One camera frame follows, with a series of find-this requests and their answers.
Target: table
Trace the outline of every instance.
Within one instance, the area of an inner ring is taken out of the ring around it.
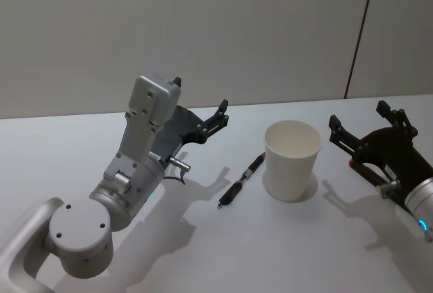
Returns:
[[[415,147],[433,162],[433,95],[381,99],[406,110],[419,130]],[[332,114],[358,137],[387,126],[378,100],[229,107],[227,128],[181,150],[193,166],[186,185],[163,181],[132,224],[114,233],[106,271],[74,279],[50,256],[37,278],[57,293],[431,292],[433,246],[328,141]],[[193,111],[206,118],[214,108]],[[262,166],[231,206],[217,210],[227,186],[264,151],[266,128],[284,119],[303,120],[323,138],[316,186],[299,202],[277,201],[263,188]],[[124,126],[123,114],[0,120],[0,233],[35,200],[87,197]]]

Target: tabletop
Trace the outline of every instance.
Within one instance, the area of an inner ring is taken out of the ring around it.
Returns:
[[[332,114],[357,137],[388,126],[375,112],[380,99],[406,110],[419,131],[415,148],[433,162],[433,95],[229,107],[228,127],[179,152],[192,165],[186,185],[164,180],[131,225],[113,234],[106,271],[75,279],[50,256],[37,279],[57,293],[431,292],[432,244],[329,142]],[[214,108],[193,111],[207,118]],[[263,187],[262,165],[233,203],[217,210],[228,186],[265,150],[267,127],[287,119],[322,136],[317,181],[297,202],[280,202]],[[87,197],[125,125],[123,114],[0,120],[0,233],[38,199]]]

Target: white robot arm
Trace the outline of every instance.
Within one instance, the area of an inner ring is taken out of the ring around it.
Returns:
[[[131,223],[169,164],[181,169],[183,181],[190,166],[175,158],[182,145],[206,142],[229,117],[227,100],[205,121],[177,106],[180,86],[179,78],[136,80],[119,150],[89,198],[46,200],[30,208],[0,242],[1,292],[53,293],[35,279],[50,253],[71,276],[100,274],[112,260],[112,231]]]

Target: white wall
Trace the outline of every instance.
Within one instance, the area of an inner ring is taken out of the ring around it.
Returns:
[[[133,81],[181,104],[344,95],[365,0],[0,0],[0,118],[122,111]]]
[[[433,0],[370,0],[349,97],[433,93]]]

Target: cup rim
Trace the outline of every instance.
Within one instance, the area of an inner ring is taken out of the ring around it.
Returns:
[[[285,123],[285,122],[297,122],[297,123],[303,124],[303,125],[305,125],[305,126],[311,128],[312,130],[314,130],[314,132],[316,132],[316,134],[317,134],[317,135],[319,136],[319,138],[320,138],[320,144],[318,145],[318,147],[317,147],[317,149],[314,151],[314,153],[312,153],[312,154],[307,154],[307,155],[305,155],[305,156],[296,156],[296,157],[294,157],[294,156],[286,156],[286,155],[283,155],[283,154],[281,154],[281,153],[276,152],[273,148],[271,148],[271,146],[269,146],[268,141],[266,140],[266,136],[267,136],[267,133],[268,133],[269,129],[271,129],[271,128],[274,127],[275,125],[282,124],[282,123]],[[274,154],[277,154],[278,156],[281,156],[281,157],[283,157],[283,158],[288,158],[288,159],[305,159],[305,158],[309,158],[310,156],[314,156],[314,155],[316,155],[316,154],[319,153],[319,151],[320,151],[321,148],[323,147],[323,138],[322,138],[322,136],[320,135],[319,131],[318,131],[314,126],[310,125],[309,123],[304,122],[304,121],[302,121],[302,120],[287,119],[287,120],[280,120],[280,121],[278,121],[278,122],[274,122],[272,125],[270,125],[270,126],[266,129],[266,131],[265,131],[265,145],[266,145],[266,148],[267,148],[268,150],[270,150],[270,151],[273,152]]]

